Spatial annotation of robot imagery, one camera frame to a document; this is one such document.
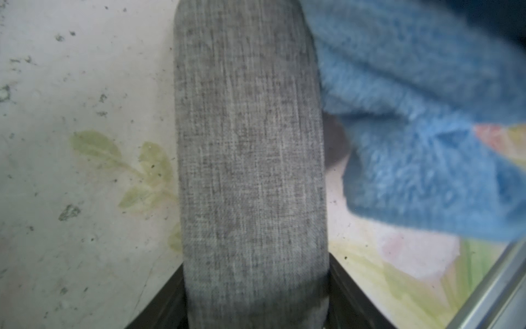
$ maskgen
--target dark stain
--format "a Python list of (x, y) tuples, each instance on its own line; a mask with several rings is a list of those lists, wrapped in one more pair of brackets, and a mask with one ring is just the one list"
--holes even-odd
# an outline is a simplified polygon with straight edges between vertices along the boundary
[(72, 204), (68, 204), (66, 209), (64, 209), (64, 211), (62, 211), (62, 213), (58, 217), (58, 220), (61, 222), (65, 222), (72, 217), (77, 217), (79, 214), (80, 214), (79, 207), (74, 206)]
[(5, 85), (2, 88), (0, 88), (0, 103), (9, 101), (11, 99), (11, 88), (9, 85)]

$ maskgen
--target blue fleece blanket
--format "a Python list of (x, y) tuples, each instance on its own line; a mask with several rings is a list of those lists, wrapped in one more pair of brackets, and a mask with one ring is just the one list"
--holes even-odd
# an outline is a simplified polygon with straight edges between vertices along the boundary
[(354, 146), (349, 209), (462, 236), (525, 236), (526, 174), (473, 127), (526, 122), (526, 2), (300, 2), (324, 110)]

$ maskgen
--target painted leaf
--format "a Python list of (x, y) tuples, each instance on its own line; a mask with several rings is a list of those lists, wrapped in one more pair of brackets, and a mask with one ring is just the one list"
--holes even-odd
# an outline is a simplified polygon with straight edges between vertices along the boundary
[(146, 185), (136, 185), (126, 191), (119, 207), (131, 211), (145, 211), (154, 208), (165, 197), (162, 191), (153, 191)]
[(526, 170), (526, 160), (524, 159), (518, 159), (518, 158), (512, 158), (511, 161), (521, 167), (522, 169)]
[(87, 155), (90, 159), (102, 161), (102, 167), (112, 168), (122, 165), (122, 155), (117, 145), (95, 130), (76, 132), (69, 141), (74, 150)]
[(183, 242), (181, 240), (181, 223), (177, 223), (170, 232), (168, 237), (168, 245), (175, 252), (183, 251)]
[(146, 173), (146, 184), (150, 186), (157, 186), (163, 182), (167, 184), (173, 178), (168, 156), (159, 145), (145, 142), (140, 148), (139, 161)]
[(433, 290), (424, 282), (386, 262), (383, 264), (383, 270), (389, 290), (396, 299), (401, 299), (403, 295), (408, 294), (430, 318), (437, 318), (448, 311), (446, 306), (435, 296)]
[(508, 137), (515, 146), (524, 147), (526, 142), (526, 126), (520, 125), (507, 129)]

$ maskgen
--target gray linen fabric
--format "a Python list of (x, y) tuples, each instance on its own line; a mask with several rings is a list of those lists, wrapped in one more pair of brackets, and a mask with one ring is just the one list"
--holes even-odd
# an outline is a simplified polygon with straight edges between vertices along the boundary
[(175, 90), (190, 328), (321, 329), (319, 83), (291, 0), (181, 0)]

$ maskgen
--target green leaf pattern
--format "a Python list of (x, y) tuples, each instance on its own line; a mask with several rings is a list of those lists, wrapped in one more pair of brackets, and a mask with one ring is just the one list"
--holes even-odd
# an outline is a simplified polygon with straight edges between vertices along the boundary
[[(124, 193), (119, 208), (127, 212), (143, 212), (164, 201), (178, 201), (169, 189), (174, 176), (170, 161), (158, 144), (145, 142), (142, 145), (139, 164), (143, 171), (139, 171), (123, 160), (118, 146), (109, 137), (98, 131), (76, 132), (69, 142), (73, 150), (86, 156), (90, 162), (98, 163), (98, 168), (122, 168), (139, 179), (140, 183)], [(181, 252), (180, 224), (170, 234), (168, 244), (174, 251)]]

